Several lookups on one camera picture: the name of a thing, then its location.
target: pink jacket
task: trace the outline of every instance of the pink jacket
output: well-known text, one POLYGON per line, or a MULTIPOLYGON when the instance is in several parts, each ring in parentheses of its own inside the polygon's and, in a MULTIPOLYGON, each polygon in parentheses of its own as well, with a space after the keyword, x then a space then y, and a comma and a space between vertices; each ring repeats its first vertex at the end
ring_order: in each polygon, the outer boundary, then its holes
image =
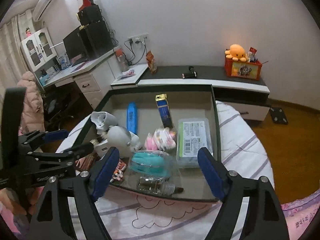
POLYGON ((36 78, 32 72, 27 71, 18 82, 18 87, 26 87, 26 95, 23 102, 21 127, 23 133, 34 130, 44 131, 43 102, 36 86, 36 78))

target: red storage box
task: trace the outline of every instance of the red storage box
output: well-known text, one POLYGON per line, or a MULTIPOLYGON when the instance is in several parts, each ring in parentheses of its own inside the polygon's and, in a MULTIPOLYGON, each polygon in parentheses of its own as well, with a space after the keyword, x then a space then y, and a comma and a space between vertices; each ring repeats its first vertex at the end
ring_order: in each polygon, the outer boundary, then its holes
POLYGON ((241 62, 225 58, 224 68, 227 76, 259 80, 262 64, 260 61, 241 62))

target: black countertop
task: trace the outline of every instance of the black countertop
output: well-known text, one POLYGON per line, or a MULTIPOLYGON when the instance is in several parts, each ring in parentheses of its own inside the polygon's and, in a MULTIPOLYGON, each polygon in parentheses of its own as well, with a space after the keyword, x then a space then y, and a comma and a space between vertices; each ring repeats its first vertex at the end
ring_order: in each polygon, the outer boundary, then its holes
MULTIPOLYGON (((151 74, 149 69, 142 74, 140 80, 143 79, 166 79, 166 78, 182 78, 182 73, 189 72, 189 66, 158 66, 157 72, 151 74)), ((198 79, 213 79, 235 81, 242 83, 251 83, 255 85, 266 86, 265 82, 260 80, 245 79, 239 77, 228 77, 224 67, 221 66, 194 66, 195 71, 198 73, 198 79)))

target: metal screw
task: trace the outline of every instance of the metal screw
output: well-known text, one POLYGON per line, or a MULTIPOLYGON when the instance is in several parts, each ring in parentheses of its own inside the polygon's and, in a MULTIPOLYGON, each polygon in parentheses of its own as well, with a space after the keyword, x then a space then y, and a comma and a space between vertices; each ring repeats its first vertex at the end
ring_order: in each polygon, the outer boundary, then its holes
POLYGON ((266 176, 262 176, 260 179, 261 179, 262 182, 268 182, 269 181, 266 176))
POLYGON ((81 177, 87 177, 89 175, 89 172, 88 171, 81 171, 81 173, 80 173, 80 176, 81 177))
POLYGON ((229 175, 232 177, 236 177, 238 175, 238 172, 231 170, 229 171, 229 175))
POLYGON ((52 177, 49 178, 49 182, 50 182, 50 183, 53 183, 53 182, 56 181, 56 179, 57 179, 57 178, 56 178, 55 176, 52 176, 52 177))

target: wall outlet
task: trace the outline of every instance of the wall outlet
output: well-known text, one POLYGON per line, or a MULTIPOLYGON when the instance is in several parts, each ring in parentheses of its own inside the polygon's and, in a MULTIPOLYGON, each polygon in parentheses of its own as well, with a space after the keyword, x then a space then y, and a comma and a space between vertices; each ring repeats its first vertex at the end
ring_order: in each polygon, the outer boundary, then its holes
POLYGON ((142 42, 144 41, 144 39, 147 40, 148 38, 149 38, 149 33, 144 33, 144 34, 128 37, 128 40, 132 39, 133 43, 135 43, 136 41, 142 42))

